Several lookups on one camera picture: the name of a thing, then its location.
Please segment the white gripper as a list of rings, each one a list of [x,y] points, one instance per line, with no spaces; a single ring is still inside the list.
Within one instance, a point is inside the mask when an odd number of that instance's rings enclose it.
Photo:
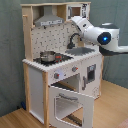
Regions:
[[[94,26],[86,19],[80,16],[74,16],[71,19],[72,23],[76,27],[79,35],[83,38],[91,38],[93,35],[92,29]]]

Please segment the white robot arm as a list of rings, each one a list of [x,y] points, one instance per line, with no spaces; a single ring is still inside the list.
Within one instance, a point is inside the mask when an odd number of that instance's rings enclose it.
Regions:
[[[119,46],[119,28],[112,23],[103,23],[94,27],[86,18],[74,16],[72,22],[79,35],[99,46],[103,56],[128,54],[128,46]]]

